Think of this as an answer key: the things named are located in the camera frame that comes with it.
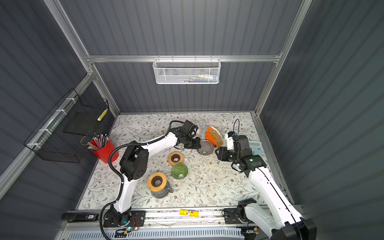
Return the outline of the wooden dripper ring base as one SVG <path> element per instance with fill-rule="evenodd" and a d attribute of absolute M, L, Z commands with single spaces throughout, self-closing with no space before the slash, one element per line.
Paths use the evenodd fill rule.
<path fill-rule="evenodd" d="M 167 178 L 163 173 L 153 173 L 148 179 L 148 188 L 151 192 L 160 192 L 166 188 Z"/>

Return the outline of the grey glass dripper cone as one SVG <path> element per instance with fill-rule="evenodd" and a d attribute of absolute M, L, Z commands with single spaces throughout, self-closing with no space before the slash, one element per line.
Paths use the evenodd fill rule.
<path fill-rule="evenodd" d="M 213 153 L 215 145 L 208 140 L 200 141 L 200 148 L 197 149 L 198 153 L 203 156 L 208 156 Z"/>

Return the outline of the clear grey glass carafe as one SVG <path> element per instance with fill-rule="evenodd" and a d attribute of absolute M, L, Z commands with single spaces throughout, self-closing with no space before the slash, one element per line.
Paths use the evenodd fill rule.
<path fill-rule="evenodd" d="M 152 195 L 157 199 L 165 198 L 168 194 L 173 193 L 174 190 L 171 187 L 169 182 L 162 182 L 160 180 L 155 180 L 153 182 L 156 191 L 151 190 Z"/>

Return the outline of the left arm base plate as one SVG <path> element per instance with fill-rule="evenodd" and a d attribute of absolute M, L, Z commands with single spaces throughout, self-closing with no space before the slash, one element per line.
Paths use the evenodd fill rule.
<path fill-rule="evenodd" d="M 118 216 L 108 210 L 104 215 L 104 228 L 142 227 L 146 219 L 146 211 L 131 211 L 129 214 Z"/>

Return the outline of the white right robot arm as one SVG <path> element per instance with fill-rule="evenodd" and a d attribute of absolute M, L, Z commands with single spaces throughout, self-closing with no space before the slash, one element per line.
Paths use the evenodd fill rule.
<path fill-rule="evenodd" d="M 238 218 L 253 222 L 271 240 L 314 240 L 317 226 L 312 219 L 305 219 L 288 201 L 274 181 L 267 164 L 254 155 L 245 135 L 231 131 L 226 134 L 227 145 L 215 153 L 220 161 L 230 162 L 233 170 L 244 173 L 251 180 L 269 207 L 263 210 L 258 202 L 249 198 L 238 202 Z"/>

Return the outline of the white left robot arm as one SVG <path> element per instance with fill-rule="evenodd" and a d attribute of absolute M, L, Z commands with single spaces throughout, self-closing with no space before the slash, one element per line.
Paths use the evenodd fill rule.
<path fill-rule="evenodd" d="M 110 169 L 119 176 L 121 183 L 116 200 L 108 203 L 108 210 L 114 218 L 128 217 L 132 208 L 132 196 L 138 179 L 147 170 L 148 160 L 154 154 L 167 148 L 183 144 L 185 149 L 197 150 L 201 148 L 201 139 L 197 137 L 198 126 L 192 122 L 171 121 L 165 134 L 147 142 L 132 141 L 128 144 L 115 148 L 108 158 Z M 120 160 L 120 169 L 117 170 L 112 164 L 112 157 L 120 149 L 125 152 Z"/>

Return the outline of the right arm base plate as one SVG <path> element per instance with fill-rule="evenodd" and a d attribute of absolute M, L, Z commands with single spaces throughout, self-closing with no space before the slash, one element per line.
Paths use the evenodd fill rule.
<path fill-rule="evenodd" d="M 222 216 L 226 224 L 246 224 L 249 222 L 243 207 L 224 208 Z"/>

